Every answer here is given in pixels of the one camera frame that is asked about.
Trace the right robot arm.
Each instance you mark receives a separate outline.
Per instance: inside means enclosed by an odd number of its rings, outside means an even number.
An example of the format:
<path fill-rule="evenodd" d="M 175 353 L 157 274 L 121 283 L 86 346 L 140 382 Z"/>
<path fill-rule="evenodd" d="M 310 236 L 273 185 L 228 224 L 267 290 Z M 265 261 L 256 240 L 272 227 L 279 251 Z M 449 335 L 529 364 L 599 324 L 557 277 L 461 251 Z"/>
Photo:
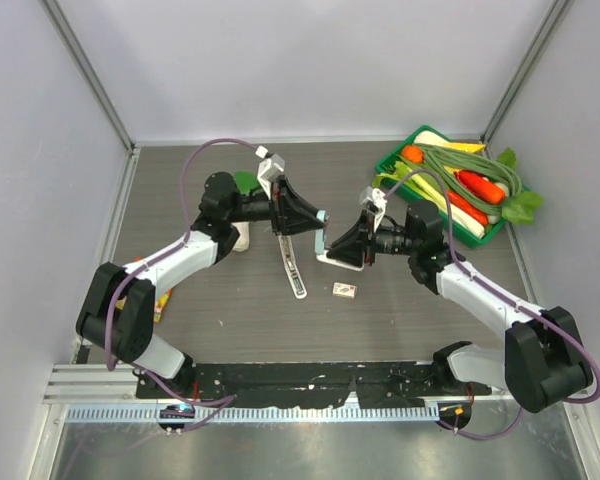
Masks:
<path fill-rule="evenodd" d="M 486 325 L 502 341 L 485 349 L 461 341 L 439 350 L 431 371 L 437 391 L 452 395 L 476 382 L 509 392 L 526 411 L 538 413 L 573 400 L 594 375 L 573 316 L 561 307 L 544 309 L 512 295 L 482 276 L 446 243 L 443 219 L 427 200 L 410 204 L 404 224 L 384 226 L 382 211 L 366 203 L 357 222 L 327 244 L 317 235 L 317 258 L 360 271 L 379 254 L 404 255 L 413 278 Z"/>

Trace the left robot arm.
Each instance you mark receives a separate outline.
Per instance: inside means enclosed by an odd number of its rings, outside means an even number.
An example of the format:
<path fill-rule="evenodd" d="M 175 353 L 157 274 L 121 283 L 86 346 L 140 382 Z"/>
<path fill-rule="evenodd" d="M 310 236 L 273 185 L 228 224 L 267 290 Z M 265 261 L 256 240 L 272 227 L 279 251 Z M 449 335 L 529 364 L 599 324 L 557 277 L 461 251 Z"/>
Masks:
<path fill-rule="evenodd" d="M 324 226 L 317 209 L 283 175 L 265 190 L 243 194 L 231 174 L 215 173 L 205 182 L 197 218 L 181 238 L 144 260 L 97 268 L 76 322 L 77 334 L 115 359 L 159 376 L 158 386 L 170 398 L 185 397 L 193 385 L 191 360 L 155 334 L 155 303 L 191 275 L 223 260 L 239 238 L 237 223 L 258 221 L 270 222 L 279 237 Z"/>

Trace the white stapler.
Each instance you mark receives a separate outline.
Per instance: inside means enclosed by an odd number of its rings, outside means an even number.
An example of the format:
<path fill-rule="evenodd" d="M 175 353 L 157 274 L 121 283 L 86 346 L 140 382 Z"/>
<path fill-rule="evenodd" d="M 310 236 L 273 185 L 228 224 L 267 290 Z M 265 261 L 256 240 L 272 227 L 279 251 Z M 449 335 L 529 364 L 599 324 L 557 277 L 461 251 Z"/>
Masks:
<path fill-rule="evenodd" d="M 292 240 L 289 236 L 278 237 L 284 269 L 296 299 L 304 299 L 307 296 L 305 284 L 297 267 Z"/>

